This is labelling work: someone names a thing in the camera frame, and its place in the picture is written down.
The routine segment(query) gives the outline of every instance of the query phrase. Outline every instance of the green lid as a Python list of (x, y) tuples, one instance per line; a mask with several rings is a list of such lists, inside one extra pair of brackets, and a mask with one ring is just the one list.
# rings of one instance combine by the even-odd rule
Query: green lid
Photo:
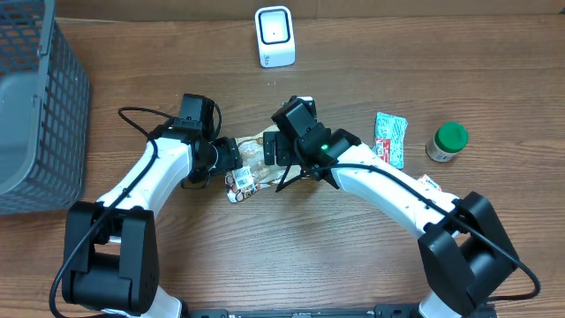
[(435, 133), (435, 144), (442, 151), (450, 154), (463, 150), (469, 142), (469, 133), (459, 123), (446, 123)]

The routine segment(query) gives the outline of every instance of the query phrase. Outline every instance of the wooden table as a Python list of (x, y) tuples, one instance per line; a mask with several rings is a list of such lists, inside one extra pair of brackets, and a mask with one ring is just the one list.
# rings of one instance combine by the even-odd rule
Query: wooden table
[[(183, 93), (206, 95), (222, 107), (222, 135), (239, 137), (271, 125), (291, 95), (312, 95), (327, 127), (367, 144), (376, 112), (396, 114), (410, 123), (404, 172), (488, 197), (541, 279), (538, 299), (500, 303), (500, 316), (563, 317), (563, 17), (298, 20), (297, 62), (274, 70), (259, 67), (252, 21), (62, 28), (94, 88), (85, 200), (145, 148), (119, 107), (177, 114)], [(161, 121), (135, 119), (148, 129)], [(426, 140), (450, 120), (471, 143), (454, 162), (433, 162)], [(176, 189), (157, 219), (161, 285), (190, 308), (371, 307), (428, 293), (416, 242), (362, 200), (303, 181), (230, 204), (222, 182)], [(49, 317), (64, 220), (64, 211), (1, 218), (0, 316)], [(497, 294), (530, 289), (515, 273)]]

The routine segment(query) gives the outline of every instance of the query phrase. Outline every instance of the gray plastic basket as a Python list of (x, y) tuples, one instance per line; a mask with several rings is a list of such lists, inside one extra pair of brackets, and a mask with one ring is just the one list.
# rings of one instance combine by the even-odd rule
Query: gray plastic basket
[(0, 215), (82, 197), (90, 97), (55, 1), (0, 1)]

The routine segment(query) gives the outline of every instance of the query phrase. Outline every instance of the plastic jar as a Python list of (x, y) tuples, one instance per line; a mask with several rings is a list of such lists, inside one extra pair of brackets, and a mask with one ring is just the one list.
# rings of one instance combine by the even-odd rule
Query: plastic jar
[(467, 129), (459, 123), (446, 123), (427, 142), (426, 152), (434, 161), (445, 163), (453, 159), (469, 142)]

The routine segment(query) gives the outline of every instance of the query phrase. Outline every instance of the small white device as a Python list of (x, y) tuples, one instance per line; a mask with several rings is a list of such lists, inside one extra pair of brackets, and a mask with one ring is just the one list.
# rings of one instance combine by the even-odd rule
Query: small white device
[(277, 5), (258, 9), (255, 12), (255, 28), (261, 66), (269, 68), (294, 64), (294, 31), (287, 7)]

